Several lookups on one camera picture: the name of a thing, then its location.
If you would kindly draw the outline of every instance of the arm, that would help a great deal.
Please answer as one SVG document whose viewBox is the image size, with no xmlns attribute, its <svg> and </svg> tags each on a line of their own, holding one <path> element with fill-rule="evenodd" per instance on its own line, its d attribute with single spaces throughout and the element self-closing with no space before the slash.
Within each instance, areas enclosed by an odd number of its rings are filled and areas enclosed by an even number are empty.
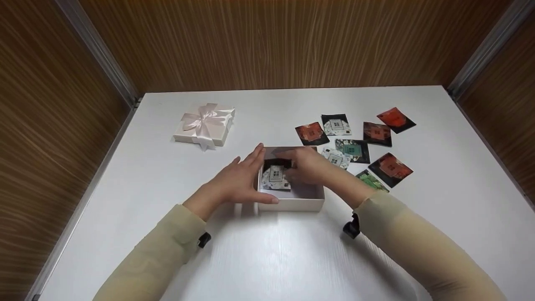
<svg viewBox="0 0 535 301">
<path fill-rule="evenodd" d="M 290 151 L 289 175 L 323 184 L 358 214 L 361 232 L 416 279 L 433 300 L 505 300 L 492 279 L 449 237 L 390 194 L 375 191 L 314 150 Z"/>
<path fill-rule="evenodd" d="M 276 204 L 277 198 L 253 188 L 264 154 L 259 144 L 243 162 L 237 157 L 182 205 L 175 205 L 113 271 L 93 301 L 160 300 L 197 249 L 205 221 L 222 202 Z"/>
</svg>

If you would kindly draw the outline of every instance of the gift box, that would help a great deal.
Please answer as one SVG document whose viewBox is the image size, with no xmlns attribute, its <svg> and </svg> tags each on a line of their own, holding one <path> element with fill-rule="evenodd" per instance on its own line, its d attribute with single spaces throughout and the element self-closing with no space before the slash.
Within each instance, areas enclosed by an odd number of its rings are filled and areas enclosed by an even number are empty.
<svg viewBox="0 0 535 301">
<path fill-rule="evenodd" d="M 182 116 L 175 141 L 200 144 L 203 151 L 223 146 L 234 119 L 235 109 L 216 103 L 194 105 Z"/>
<path fill-rule="evenodd" d="M 264 160 L 275 159 L 275 154 L 289 151 L 303 146 L 295 147 L 266 147 Z M 255 189 L 274 195 L 279 199 L 278 204 L 260 204 L 258 209 L 263 211 L 312 211 L 318 212 L 325 202 L 325 191 L 322 185 L 305 183 L 292 183 L 290 190 L 265 189 L 262 185 L 263 166 L 258 171 L 258 181 L 255 181 Z"/>
</svg>

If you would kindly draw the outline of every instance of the right hand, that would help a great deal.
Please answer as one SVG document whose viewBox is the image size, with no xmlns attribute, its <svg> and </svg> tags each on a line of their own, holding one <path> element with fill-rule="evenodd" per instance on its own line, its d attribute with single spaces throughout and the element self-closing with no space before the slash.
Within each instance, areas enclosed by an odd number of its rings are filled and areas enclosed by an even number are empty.
<svg viewBox="0 0 535 301">
<path fill-rule="evenodd" d="M 294 167 L 285 172 L 289 181 L 328 186 L 329 180 L 343 171 L 311 147 L 299 147 L 275 154 L 275 156 L 294 162 Z"/>
</svg>

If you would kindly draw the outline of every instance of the wooden wall panel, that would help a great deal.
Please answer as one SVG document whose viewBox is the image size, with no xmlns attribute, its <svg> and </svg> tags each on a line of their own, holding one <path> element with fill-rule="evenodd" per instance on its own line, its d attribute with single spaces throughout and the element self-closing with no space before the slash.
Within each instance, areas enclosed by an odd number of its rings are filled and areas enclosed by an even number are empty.
<svg viewBox="0 0 535 301">
<path fill-rule="evenodd" d="M 142 92 L 447 85 L 510 0 L 81 0 Z"/>
<path fill-rule="evenodd" d="M 0 2 L 0 300 L 23 300 L 129 109 L 53 0 Z"/>
<path fill-rule="evenodd" d="M 460 104 L 535 204 L 535 12 Z"/>
</svg>

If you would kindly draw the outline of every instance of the satin bow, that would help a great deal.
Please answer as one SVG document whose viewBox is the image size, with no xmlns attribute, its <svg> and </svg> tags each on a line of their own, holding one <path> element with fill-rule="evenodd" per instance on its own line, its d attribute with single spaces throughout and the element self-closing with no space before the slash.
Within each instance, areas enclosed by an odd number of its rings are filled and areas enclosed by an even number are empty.
<svg viewBox="0 0 535 301">
<path fill-rule="evenodd" d="M 207 103 L 205 106 L 199 107 L 199 114 L 185 113 L 181 121 L 184 121 L 182 129 L 189 131 L 195 129 L 195 137 L 201 145 L 201 149 L 206 151 L 209 149 L 216 149 L 213 139 L 208 131 L 207 124 L 227 126 L 228 122 L 232 121 L 232 111 L 234 109 L 216 110 L 216 103 Z"/>
</svg>

